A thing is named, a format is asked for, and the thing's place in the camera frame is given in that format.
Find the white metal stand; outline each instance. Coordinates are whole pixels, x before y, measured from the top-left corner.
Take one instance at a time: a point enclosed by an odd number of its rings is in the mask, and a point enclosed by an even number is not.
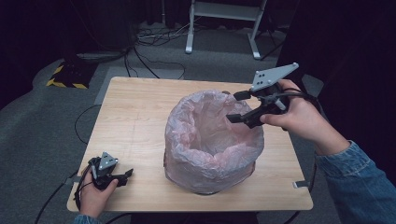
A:
[[[241,21],[255,21],[253,30],[251,34],[247,34],[247,38],[250,43],[254,59],[260,59],[261,56],[259,50],[257,49],[254,37],[257,34],[257,29],[259,28],[260,21],[262,20],[262,14],[264,12],[266,3],[267,0],[262,0],[262,4],[259,7],[243,7],[216,3],[195,2],[195,0],[191,0],[190,28],[187,37],[186,53],[192,53],[192,42],[194,39],[194,17],[205,16]]]

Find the gray carpet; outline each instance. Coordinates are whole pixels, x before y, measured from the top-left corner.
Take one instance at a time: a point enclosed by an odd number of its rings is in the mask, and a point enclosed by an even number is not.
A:
[[[195,35],[190,55],[184,53],[184,35],[159,47],[138,46],[137,50],[151,61],[183,64],[186,68],[184,79],[250,83],[256,70],[275,66],[279,50],[264,62],[255,61],[243,33],[244,31],[203,30]],[[275,33],[274,37],[275,42],[280,43],[284,35]],[[262,53],[274,47],[268,34],[262,35],[257,41]],[[123,59],[119,59],[100,64],[87,90],[46,87],[61,61],[44,67],[35,77],[34,89],[0,111],[0,223],[35,221],[41,206],[51,193],[80,165],[86,148],[82,141],[89,141],[100,109],[98,104],[106,89],[106,77],[126,74]],[[129,63],[138,74],[150,77],[132,52]],[[183,71],[178,64],[147,64],[160,77],[175,78]],[[162,71],[171,71],[174,75],[169,77]],[[310,76],[305,76],[304,84],[314,94],[318,94],[321,88],[320,81]],[[95,104],[97,106],[81,115]],[[79,115],[81,117],[76,123],[76,130],[82,141],[75,132],[75,122]],[[296,136],[291,139],[304,175],[309,178],[313,164],[313,146]],[[62,187],[50,201],[40,223],[72,222],[76,214],[66,209],[69,194],[70,188]],[[312,198],[314,208],[302,212],[293,223],[339,223],[321,172],[317,174]],[[292,211],[261,212],[258,219],[260,223],[283,223],[292,214]],[[118,214],[103,213],[100,219],[106,222],[116,215]],[[129,223],[128,217],[114,223]]]

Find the wooden table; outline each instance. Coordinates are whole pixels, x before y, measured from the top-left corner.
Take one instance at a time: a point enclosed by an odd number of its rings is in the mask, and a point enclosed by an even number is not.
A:
[[[187,212],[187,211],[264,211],[308,210],[313,206],[306,187],[295,189],[295,181],[304,180],[289,134],[264,125],[263,153],[257,159],[252,176],[230,189],[210,196],[186,191],[164,174],[164,129],[178,101],[202,90],[248,90],[248,84],[114,77],[92,131],[80,172],[88,160],[107,151],[119,159],[113,174],[134,168],[128,184],[117,188],[106,211]],[[247,101],[255,108],[260,102]],[[74,185],[67,202],[77,211]]]

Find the plastic bag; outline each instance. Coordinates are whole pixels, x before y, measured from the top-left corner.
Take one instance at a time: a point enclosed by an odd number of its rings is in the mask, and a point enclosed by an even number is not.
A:
[[[227,114],[251,108],[220,91],[199,91],[180,100],[165,128],[166,177],[192,192],[213,194],[249,177],[262,154],[262,127],[232,124]]]

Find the dark background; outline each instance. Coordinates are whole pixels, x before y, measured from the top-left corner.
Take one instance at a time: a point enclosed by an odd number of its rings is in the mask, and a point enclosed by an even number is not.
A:
[[[84,21],[94,21],[90,18],[93,2],[72,3]],[[244,1],[244,4],[258,5],[257,2],[260,1]],[[172,28],[175,22],[187,22],[188,3],[165,1],[168,27]],[[31,90],[35,74],[49,63],[59,58],[78,60],[76,53],[101,49],[87,32],[88,29],[100,36],[100,30],[92,27],[95,24],[92,22],[84,27],[70,1],[3,0],[0,4],[0,108]],[[163,19],[161,0],[129,4],[135,22],[150,24]],[[308,74],[325,83],[319,100],[331,124],[346,138],[358,142],[386,171],[393,184],[396,183],[392,169],[396,162],[392,131],[396,124],[396,94],[391,91],[395,82],[392,68],[396,63],[394,11],[395,3],[385,0],[301,0],[277,63],[299,63],[300,69],[290,77],[296,82]],[[213,26],[223,22],[215,21]],[[120,23],[113,34],[125,34],[124,26]],[[264,22],[263,26],[262,29],[268,28],[268,23]],[[114,36],[115,40],[123,38]]]

